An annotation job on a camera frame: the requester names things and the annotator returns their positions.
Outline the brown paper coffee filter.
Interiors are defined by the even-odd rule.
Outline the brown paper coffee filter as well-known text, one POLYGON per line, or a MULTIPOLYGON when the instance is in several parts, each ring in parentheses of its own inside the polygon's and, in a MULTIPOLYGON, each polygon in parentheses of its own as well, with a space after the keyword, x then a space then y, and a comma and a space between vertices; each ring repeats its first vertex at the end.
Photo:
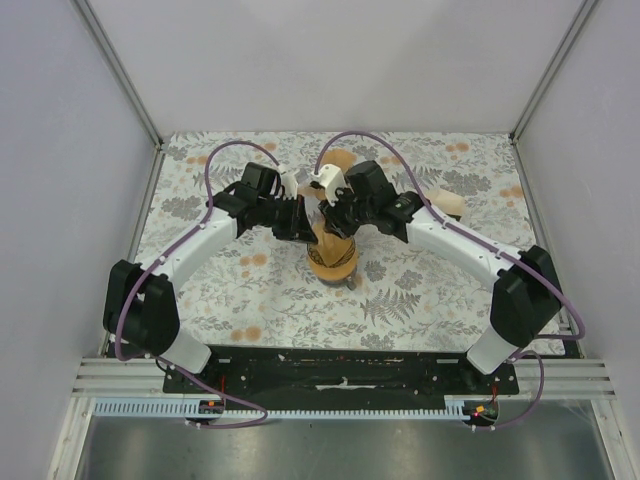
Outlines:
POLYGON ((357 161, 357 155, 341 148, 328 150, 322 157, 321 165, 334 165, 346 173, 357 161))

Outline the orange coffee filter box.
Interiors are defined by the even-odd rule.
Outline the orange coffee filter box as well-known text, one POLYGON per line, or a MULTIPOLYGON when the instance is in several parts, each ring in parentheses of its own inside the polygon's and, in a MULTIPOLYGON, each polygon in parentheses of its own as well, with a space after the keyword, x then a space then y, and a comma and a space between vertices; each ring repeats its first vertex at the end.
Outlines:
POLYGON ((466 210, 465 199, 448 190, 437 188, 427 192, 426 197, 446 215, 460 220, 466 210))

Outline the grey glass carafe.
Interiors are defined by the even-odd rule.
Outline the grey glass carafe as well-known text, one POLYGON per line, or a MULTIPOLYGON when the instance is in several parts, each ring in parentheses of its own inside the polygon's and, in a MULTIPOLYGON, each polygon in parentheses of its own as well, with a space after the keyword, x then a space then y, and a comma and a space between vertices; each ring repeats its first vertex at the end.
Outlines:
POLYGON ((323 280, 322 283, 332 288, 345 287, 350 291, 354 291, 357 288, 357 282, 354 277, 346 277, 338 280, 323 280))

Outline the grey glass dripper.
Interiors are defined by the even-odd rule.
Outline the grey glass dripper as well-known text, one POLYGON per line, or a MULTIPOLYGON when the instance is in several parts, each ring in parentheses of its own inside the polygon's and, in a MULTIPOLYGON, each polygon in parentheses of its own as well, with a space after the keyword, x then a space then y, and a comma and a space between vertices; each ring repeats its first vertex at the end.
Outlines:
POLYGON ((307 248, 307 253, 311 250, 317 251, 324 264, 327 266, 337 265, 341 258, 356 253, 356 244, 353 239, 338 243, 338 245, 311 245, 307 248))

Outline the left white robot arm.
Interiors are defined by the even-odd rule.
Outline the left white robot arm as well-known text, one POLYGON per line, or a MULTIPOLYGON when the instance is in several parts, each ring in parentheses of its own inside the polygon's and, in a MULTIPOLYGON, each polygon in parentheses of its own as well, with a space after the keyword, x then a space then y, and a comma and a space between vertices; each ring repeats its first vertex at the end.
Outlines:
POLYGON ((246 165, 239 181, 206 202, 204 218, 172 240, 157 257, 121 260, 110 272, 103 326, 142 353, 186 370, 198 392, 219 384, 211 349, 181 327, 177 293, 210 257, 246 231, 264 226, 282 241, 314 244, 305 200, 295 174, 279 167, 246 165))

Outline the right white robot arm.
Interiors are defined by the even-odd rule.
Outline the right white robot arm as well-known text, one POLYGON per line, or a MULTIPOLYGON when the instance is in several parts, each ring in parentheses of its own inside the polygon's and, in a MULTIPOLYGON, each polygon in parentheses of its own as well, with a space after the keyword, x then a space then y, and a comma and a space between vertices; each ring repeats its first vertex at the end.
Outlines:
POLYGON ((447 217, 418 192, 397 192, 374 161, 348 171, 324 165, 311 184, 325 194, 319 209, 328 232, 346 238, 373 225, 384 235, 452 262, 490 291, 490 324, 457 371, 465 391, 477 394, 489 387, 494 371, 527 347, 559 312, 559 281, 543 248, 520 250, 492 240, 447 217))

